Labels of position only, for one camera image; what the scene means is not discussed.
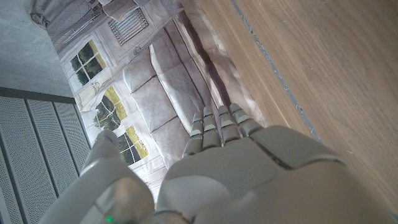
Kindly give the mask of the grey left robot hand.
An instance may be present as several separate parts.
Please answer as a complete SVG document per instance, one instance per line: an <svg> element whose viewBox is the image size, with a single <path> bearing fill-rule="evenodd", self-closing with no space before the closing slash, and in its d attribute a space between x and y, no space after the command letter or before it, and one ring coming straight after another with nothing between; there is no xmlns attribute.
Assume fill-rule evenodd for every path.
<svg viewBox="0 0 398 224"><path fill-rule="evenodd" d="M195 113L157 197L118 152L116 135L102 131L41 222L397 222L338 154L288 127L264 128L237 104Z"/></svg>

